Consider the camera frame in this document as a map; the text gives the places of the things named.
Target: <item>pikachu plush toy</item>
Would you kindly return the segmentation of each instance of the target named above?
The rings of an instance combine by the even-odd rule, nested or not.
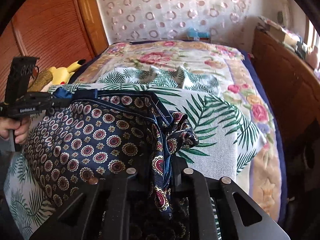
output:
[[[85,63],[85,59],[81,59],[72,63],[69,67],[51,67],[48,70],[52,73],[52,85],[68,84],[71,76],[75,71]]]

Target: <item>bed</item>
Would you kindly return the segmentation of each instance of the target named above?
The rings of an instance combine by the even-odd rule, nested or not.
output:
[[[147,73],[151,71],[153,66],[156,66],[159,72],[178,73],[181,69],[187,71],[189,73],[187,75],[188,81],[191,81],[192,85],[187,86],[185,80],[183,80],[183,82],[176,81],[176,86],[166,88],[166,85],[163,84],[164,79],[161,79],[163,85],[154,83],[154,87],[150,87],[150,85],[146,85],[143,82],[145,77],[143,77],[143,80],[138,78],[138,81],[131,79],[128,82],[127,80],[119,81],[115,79],[110,82],[110,73],[115,73],[114,76],[117,76],[117,73],[124,71],[126,68],[134,68],[142,73]],[[121,82],[131,84],[127,84],[127,87],[121,85],[120,89],[137,89],[136,87],[139,86],[138,89],[145,90],[145,86],[147,86],[148,89],[153,90],[156,94],[158,93],[158,96],[161,95],[163,102],[167,104],[166,107],[169,109],[172,107],[172,110],[177,107],[177,104],[172,105],[170,103],[172,92],[176,92],[182,98],[189,97],[189,101],[193,102],[192,105],[195,107],[192,108],[190,103],[182,107],[185,110],[183,112],[187,113],[191,120],[196,117],[199,118],[195,113],[198,111],[196,108],[198,106],[201,107],[203,100],[209,97],[210,94],[215,94],[217,98],[221,97],[225,102],[237,106],[247,119],[257,125],[259,128],[258,133],[263,133],[263,141],[258,143],[263,143],[263,147],[258,147],[261,150],[259,152],[252,150],[250,158],[248,157],[244,160],[239,156],[234,158],[236,149],[232,146],[227,148],[227,153],[224,155],[225,159],[220,158],[220,165],[214,166],[215,163],[210,164],[215,167],[214,172],[201,170],[203,168],[201,165],[194,166],[194,168],[208,177],[220,178],[221,176],[229,176],[235,179],[237,184],[275,221],[283,219],[286,200],[286,178],[281,138],[267,97],[245,52],[202,42],[160,41],[134,45],[118,43],[110,46],[95,60],[83,66],[77,75],[73,77],[73,79],[76,78],[73,84],[64,85],[63,88],[70,92],[76,89],[89,88],[115,89],[115,85],[117,86]],[[219,90],[215,90],[216,83],[213,84],[212,81],[214,79],[212,77],[219,82]],[[53,86],[49,91],[53,92],[56,89],[57,86]],[[37,123],[42,117],[41,115],[36,116],[33,122]],[[207,127],[201,128],[201,131],[212,131],[211,124],[208,123],[207,125]],[[228,142],[230,146],[235,145],[232,141],[237,139],[241,141],[241,139],[237,138],[235,130],[233,132],[235,137]],[[212,148],[210,147],[215,144],[207,141],[209,140],[209,135],[205,134],[202,137],[206,139],[203,144],[204,150],[189,151],[184,155],[180,154],[187,160],[189,158],[188,163],[191,167],[192,165],[197,165],[196,160],[199,160],[199,163],[201,161],[203,163],[202,158],[208,153],[205,147],[208,147],[207,151],[211,151]],[[221,163],[227,162],[228,165],[226,166],[232,168],[223,170]],[[4,188],[11,213],[25,239],[28,239],[54,211],[54,207],[47,200],[45,193],[33,179],[31,173],[32,171],[28,167],[28,162],[25,158],[21,157],[21,155],[15,156],[9,168]],[[18,218],[21,213],[27,219]]]
[[[162,46],[162,48],[168,48],[170,46],[177,46],[175,41],[155,42],[137,42],[132,43],[140,46],[140,48],[153,48]],[[124,44],[112,45],[105,53],[97,57],[94,63],[90,66],[85,65],[80,69],[79,73],[73,77],[76,83],[93,82],[105,71],[112,69],[112,62],[114,57],[123,55],[125,50],[129,50],[127,47],[122,47]],[[246,166],[243,171],[238,173],[236,182],[241,188],[246,191],[275,221],[280,224],[284,220],[285,206],[286,206],[286,173],[284,163],[284,152],[282,149],[282,141],[278,125],[273,118],[273,112],[270,107],[267,95],[261,85],[261,82],[253,68],[248,53],[241,51],[239,54],[237,49],[232,49],[225,46],[215,46],[202,42],[183,42],[181,44],[182,49],[204,49],[213,50],[212,56],[223,58],[225,64],[222,61],[210,59],[206,63],[209,67],[196,66],[190,67],[188,70],[194,74],[212,73],[217,76],[221,93],[227,101],[240,107],[241,111],[247,116],[252,116],[252,110],[248,110],[248,101],[243,96],[239,96],[238,92],[241,91],[241,86],[252,88],[258,98],[254,96],[248,96],[250,103],[263,104],[268,109],[269,122],[268,125],[262,125],[259,127],[263,130],[269,143],[269,148],[265,148],[260,151],[257,156],[250,162],[250,165]],[[163,69],[170,69],[172,66],[162,66]],[[221,74],[228,70],[230,76],[226,78]]]

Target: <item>paisley pattern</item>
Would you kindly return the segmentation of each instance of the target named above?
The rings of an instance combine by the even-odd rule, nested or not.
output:
[[[152,92],[99,91],[99,98],[86,100],[81,91],[68,108],[47,111],[24,148],[48,199],[59,207],[90,178],[147,161],[153,182],[148,202],[172,216],[170,155],[198,144],[187,115],[168,112]]]

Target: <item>hand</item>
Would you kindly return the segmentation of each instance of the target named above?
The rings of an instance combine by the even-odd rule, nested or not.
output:
[[[29,126],[30,119],[28,116],[24,117],[21,121],[0,117],[0,136],[4,140],[8,140],[9,130],[12,129],[16,136],[15,142],[17,144],[24,144],[28,137]]]

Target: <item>floral quilt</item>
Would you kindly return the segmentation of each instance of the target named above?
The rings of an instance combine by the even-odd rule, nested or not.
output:
[[[193,74],[213,74],[219,81],[223,99],[238,106],[267,139],[265,147],[238,174],[236,182],[277,221],[282,182],[273,116],[259,95],[243,58],[237,49],[198,41],[118,43],[111,45],[76,82],[95,82],[105,71],[117,66],[149,70],[152,65],[170,71],[183,66]]]

